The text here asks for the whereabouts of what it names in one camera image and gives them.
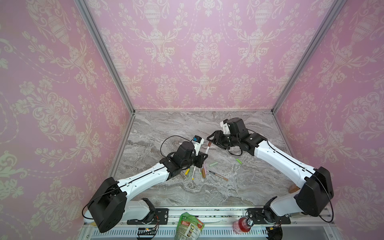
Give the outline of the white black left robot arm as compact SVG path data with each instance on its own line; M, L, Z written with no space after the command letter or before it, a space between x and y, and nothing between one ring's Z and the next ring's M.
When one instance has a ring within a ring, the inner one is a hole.
M139 174L120 180L107 178L82 210L85 223L95 224L100 233L105 233L120 222L154 222L157 218L152 202L147 198L138 201L134 198L190 167L202 168L208 154L201 152L200 148L200 143L184 141L176 152L169 153Z

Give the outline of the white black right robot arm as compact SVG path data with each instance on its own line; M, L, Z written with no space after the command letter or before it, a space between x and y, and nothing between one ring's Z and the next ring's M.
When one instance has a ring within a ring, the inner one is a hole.
M263 207L266 222L274 224L285 215L305 213L318 217L331 204L334 196L330 172L306 165L275 147L264 136L246 131L226 135L215 131L207 140L217 147L229 150L239 147L243 152L261 159L288 177L300 190L284 197L273 197Z

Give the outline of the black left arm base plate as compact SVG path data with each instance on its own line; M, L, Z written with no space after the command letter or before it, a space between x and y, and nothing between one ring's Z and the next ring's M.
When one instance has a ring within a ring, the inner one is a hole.
M168 223L168 208L158 208L150 210L149 214L143 220L129 220L128 225L166 225Z

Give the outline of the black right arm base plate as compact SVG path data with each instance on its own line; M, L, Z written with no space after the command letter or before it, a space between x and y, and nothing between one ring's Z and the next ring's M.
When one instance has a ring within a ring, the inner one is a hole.
M255 225L289 225L291 220L289 217L279 217L264 208L248 208L246 217L253 220Z

